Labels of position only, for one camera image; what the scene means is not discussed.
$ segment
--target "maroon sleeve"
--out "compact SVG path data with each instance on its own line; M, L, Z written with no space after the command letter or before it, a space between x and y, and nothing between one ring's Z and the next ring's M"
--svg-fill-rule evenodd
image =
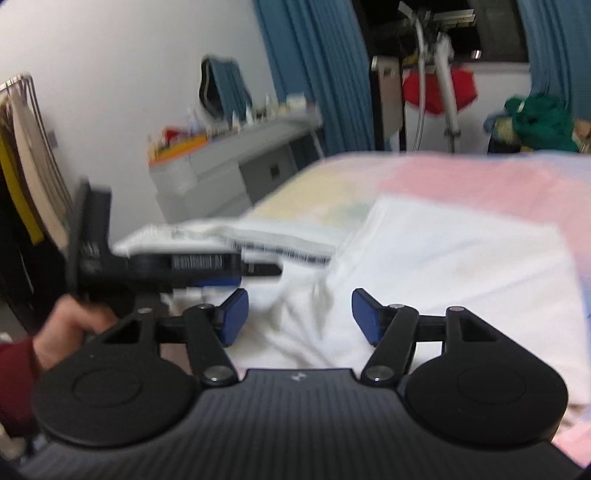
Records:
M0 423L11 437L34 427L31 391L36 377L32 338L0 345Z

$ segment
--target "drawer handle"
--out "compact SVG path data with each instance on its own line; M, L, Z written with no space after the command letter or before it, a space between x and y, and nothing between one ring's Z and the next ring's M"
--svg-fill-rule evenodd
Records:
M277 163L269 168L269 172L271 173L271 180L275 180L281 175L281 170L279 169L279 165Z

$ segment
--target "red bag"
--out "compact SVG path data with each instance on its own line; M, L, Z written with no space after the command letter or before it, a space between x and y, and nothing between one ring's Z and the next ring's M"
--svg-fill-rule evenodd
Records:
M470 105L478 98L476 84L474 83L474 74L467 70L452 70L453 89L456 92L457 110L460 111ZM411 73L404 81L402 89L404 99L418 106L418 73ZM434 115L441 115L444 112L441 94L439 92L439 83L434 73L426 75L427 96L425 101L425 110Z

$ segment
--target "human hand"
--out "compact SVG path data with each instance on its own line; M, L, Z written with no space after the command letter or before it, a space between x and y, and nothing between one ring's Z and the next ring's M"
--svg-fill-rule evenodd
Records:
M49 370L82 346L85 332L102 333L116 321L105 305L82 305L69 295L63 296L33 339L39 367Z

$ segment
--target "black circular disc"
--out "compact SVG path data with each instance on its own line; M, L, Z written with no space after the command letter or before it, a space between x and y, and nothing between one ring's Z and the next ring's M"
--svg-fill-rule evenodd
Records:
M118 447L175 425L193 404L195 380L137 346L84 349L44 374L33 412L48 434L85 447Z
M558 373L530 355L513 364L475 354L442 355L409 377L410 413L430 430L458 442L488 447L549 438L566 408Z

